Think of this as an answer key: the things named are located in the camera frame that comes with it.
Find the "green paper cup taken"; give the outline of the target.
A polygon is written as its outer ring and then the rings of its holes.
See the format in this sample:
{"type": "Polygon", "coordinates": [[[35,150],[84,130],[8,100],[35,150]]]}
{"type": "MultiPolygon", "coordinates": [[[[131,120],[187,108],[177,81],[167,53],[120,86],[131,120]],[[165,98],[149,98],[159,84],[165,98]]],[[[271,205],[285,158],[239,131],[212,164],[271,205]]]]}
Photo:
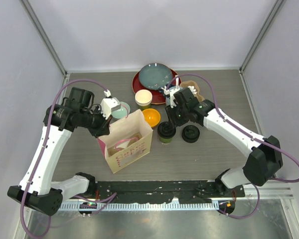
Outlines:
{"type": "Polygon", "coordinates": [[[168,121],[163,121],[157,128],[157,133],[161,143],[169,144],[176,134],[176,128],[168,121]]]}

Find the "pink paper gift bag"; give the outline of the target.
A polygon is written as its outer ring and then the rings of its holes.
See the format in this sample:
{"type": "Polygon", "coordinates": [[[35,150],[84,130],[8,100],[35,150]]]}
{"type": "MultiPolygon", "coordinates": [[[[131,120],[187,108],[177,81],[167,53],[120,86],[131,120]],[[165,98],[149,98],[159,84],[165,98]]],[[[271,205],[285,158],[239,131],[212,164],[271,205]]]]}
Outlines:
{"type": "Polygon", "coordinates": [[[98,138],[101,152],[113,173],[117,173],[150,152],[153,130],[145,121],[141,110],[110,125],[110,134],[98,138]],[[140,139],[128,148],[109,156],[108,149],[118,141],[139,136],[140,139]]]}

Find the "stack of green paper cups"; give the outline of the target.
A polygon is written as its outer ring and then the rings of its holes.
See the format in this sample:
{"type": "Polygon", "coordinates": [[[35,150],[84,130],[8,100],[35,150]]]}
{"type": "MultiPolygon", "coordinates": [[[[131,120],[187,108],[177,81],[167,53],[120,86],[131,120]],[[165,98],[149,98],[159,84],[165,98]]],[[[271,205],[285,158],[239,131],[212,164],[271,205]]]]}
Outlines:
{"type": "Polygon", "coordinates": [[[152,102],[152,93],[149,90],[139,90],[135,94],[135,101],[141,111],[148,109],[152,102]]]}

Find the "brown cardboard cup carrier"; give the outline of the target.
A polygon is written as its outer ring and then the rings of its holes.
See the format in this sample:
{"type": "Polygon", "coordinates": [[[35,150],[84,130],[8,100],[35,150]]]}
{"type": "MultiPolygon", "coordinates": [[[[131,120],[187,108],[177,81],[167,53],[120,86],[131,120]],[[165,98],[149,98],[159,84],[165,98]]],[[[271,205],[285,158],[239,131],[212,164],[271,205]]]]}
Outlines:
{"type": "Polygon", "coordinates": [[[118,141],[114,146],[112,146],[108,149],[108,155],[112,156],[112,155],[116,154],[117,152],[128,148],[130,145],[137,142],[139,139],[140,139],[139,136],[134,136],[131,138],[126,138],[126,139],[118,141]]]}

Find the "black plastic coffee lid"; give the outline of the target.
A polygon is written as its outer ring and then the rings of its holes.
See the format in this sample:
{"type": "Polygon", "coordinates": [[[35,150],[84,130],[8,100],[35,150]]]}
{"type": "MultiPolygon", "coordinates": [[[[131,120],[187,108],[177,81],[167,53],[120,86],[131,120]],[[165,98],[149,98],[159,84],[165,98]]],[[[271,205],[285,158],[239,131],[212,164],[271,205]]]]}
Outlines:
{"type": "Polygon", "coordinates": [[[163,121],[158,125],[157,133],[162,138],[173,138],[176,134],[176,128],[168,121],[163,121]]]}

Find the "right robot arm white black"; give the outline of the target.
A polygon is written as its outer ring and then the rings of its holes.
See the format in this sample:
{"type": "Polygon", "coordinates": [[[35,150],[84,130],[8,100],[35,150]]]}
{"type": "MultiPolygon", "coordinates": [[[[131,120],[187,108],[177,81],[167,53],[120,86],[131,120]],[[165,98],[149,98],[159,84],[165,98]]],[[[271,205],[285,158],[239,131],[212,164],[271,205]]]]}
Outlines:
{"type": "Polygon", "coordinates": [[[280,142],[274,136],[264,138],[230,118],[210,100],[200,102],[190,88],[164,90],[169,104],[165,107],[173,128],[188,121],[212,130],[233,144],[246,158],[244,166],[227,169],[216,178],[215,191],[228,196],[233,188],[243,184],[263,186],[283,165],[280,142]]]}

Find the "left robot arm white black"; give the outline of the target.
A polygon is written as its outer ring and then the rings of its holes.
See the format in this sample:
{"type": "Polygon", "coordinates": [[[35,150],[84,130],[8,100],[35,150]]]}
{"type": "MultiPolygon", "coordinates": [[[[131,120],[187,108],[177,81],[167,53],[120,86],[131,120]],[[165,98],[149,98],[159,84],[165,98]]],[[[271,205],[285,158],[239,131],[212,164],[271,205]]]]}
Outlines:
{"type": "Polygon", "coordinates": [[[87,173],[76,173],[62,182],[52,181],[61,152],[74,129],[86,128],[94,137],[109,134],[111,118],[102,116],[100,106],[91,110],[93,99],[92,92],[73,87],[62,104],[55,105],[53,111],[47,109],[35,156],[20,183],[9,187],[10,198],[19,203],[25,198],[26,207],[53,216],[63,201],[80,194],[86,199],[95,195],[95,177],[87,173]]]}

